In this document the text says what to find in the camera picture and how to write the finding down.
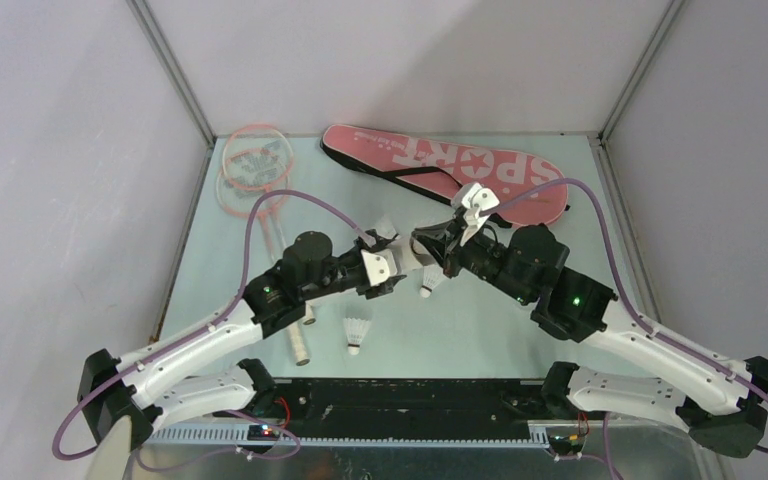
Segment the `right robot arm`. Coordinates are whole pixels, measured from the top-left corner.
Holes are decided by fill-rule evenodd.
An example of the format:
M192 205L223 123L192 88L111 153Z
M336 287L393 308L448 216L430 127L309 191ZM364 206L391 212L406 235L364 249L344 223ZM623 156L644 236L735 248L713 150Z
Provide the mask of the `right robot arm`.
M418 228L411 243L446 276L467 270L522 305L561 341L617 355L649 377L606 374L557 361L541 388L545 411L556 418L584 412L630 415L687 433L720 455L746 458L759 450L768 412L768 360L728 361L705 350L700 358L667 339L667 329L627 309L614 290L565 265L568 248L543 224L520 227L508 244L477 233L462 238L459 220Z

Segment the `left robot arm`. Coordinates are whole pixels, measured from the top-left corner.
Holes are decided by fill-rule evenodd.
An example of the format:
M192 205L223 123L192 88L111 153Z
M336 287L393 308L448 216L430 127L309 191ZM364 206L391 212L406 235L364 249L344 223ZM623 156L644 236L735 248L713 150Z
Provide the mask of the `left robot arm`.
M225 410L264 416L276 403L272 377L256 359L220 374L200 375L222 357L306 320L319 300L349 290L368 299L390 293L422 263L409 239L357 239L335 256L330 238L304 232L269 270L250 280L241 299L166 340L119 358L102 349L84 365L78 399L96 441L114 424L131 421L130 446L154 432Z

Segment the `white shuttlecock tube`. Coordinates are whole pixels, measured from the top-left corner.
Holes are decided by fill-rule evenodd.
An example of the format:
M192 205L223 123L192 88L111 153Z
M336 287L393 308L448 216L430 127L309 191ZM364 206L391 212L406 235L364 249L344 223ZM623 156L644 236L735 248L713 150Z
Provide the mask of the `white shuttlecock tube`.
M415 246L410 237L399 237L386 250L392 254L399 275L422 269L436 263L434 258L422 246Z

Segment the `white shuttlecock front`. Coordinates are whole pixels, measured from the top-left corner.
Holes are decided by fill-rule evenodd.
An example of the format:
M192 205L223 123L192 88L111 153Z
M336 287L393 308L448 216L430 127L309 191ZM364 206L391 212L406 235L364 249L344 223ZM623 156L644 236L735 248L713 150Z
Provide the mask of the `white shuttlecock front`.
M370 319L346 317L343 319L344 332L346 335L346 347L349 355L356 356L364 339L369 333L372 321Z

